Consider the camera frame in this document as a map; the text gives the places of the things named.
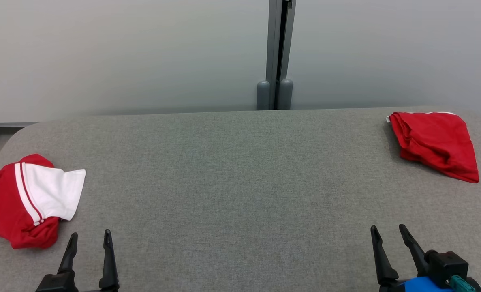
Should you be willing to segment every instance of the white stripe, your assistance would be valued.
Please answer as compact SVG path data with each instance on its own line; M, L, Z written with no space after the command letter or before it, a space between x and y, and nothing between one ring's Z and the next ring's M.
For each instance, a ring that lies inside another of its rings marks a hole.
M39 217L37 211L33 209L33 206L26 196L26 191L24 190L24 185L22 184L22 176L20 175L20 163L15 164L15 181L17 182L17 189L19 190L20 201L22 201L22 205L24 205L24 208L31 216L33 225L37 226L41 218Z
M442 114L452 114L452 115L455 115L455 114L450 113L450 112L431 112L431 113L427 113L427 114L432 114L432 113L442 113Z
M24 187L26 188L26 190L28 191L28 196L30 198L30 201L31 203L33 204L33 206L35 206L35 208L37 209L38 211L38 214L41 218L44 218L44 212L42 212L39 204L37 204L37 201L35 201L35 198L33 197L33 194L31 193L31 187L30 187L30 184L28 182L28 174L27 174L27 170L26 170L26 162L23 162L22 163L22 181L24 181Z

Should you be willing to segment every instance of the gray fabric surface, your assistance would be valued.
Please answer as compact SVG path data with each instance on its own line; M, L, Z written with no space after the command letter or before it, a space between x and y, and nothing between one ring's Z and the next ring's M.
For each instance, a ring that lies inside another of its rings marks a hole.
M481 118L468 124L480 183L398 157L385 116L326 109L99 116L29 126L0 168L40 153L85 168L72 221L50 249L0 238L0 291L34 291L72 232L80 291L98 286L112 230L122 292L377 291L370 226L401 278L415 267L398 225L424 250L455 251L481 282Z

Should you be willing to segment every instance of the folded red shirt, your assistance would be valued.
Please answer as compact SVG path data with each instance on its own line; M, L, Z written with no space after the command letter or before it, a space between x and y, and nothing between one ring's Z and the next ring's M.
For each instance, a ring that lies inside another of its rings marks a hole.
M85 170L64 172L40 155L0 170L0 237L12 248L48 248L57 241L60 219L71 220Z
M466 122L453 113L393 113L401 157L419 161L449 177L477 183L476 157Z

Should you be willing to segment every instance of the white sleeve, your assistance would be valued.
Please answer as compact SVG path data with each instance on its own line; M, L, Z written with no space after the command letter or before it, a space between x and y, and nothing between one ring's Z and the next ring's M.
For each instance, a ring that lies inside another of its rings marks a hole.
M71 220L77 211L85 180L85 170L64 172L22 163L22 178L33 205L41 217Z

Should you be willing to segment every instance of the white wall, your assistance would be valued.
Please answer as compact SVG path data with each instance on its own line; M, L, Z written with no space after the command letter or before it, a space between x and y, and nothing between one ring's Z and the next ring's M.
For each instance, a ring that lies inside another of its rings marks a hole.
M268 1L0 0L0 122L254 110Z
M294 109L481 113L481 0L299 0L287 77Z

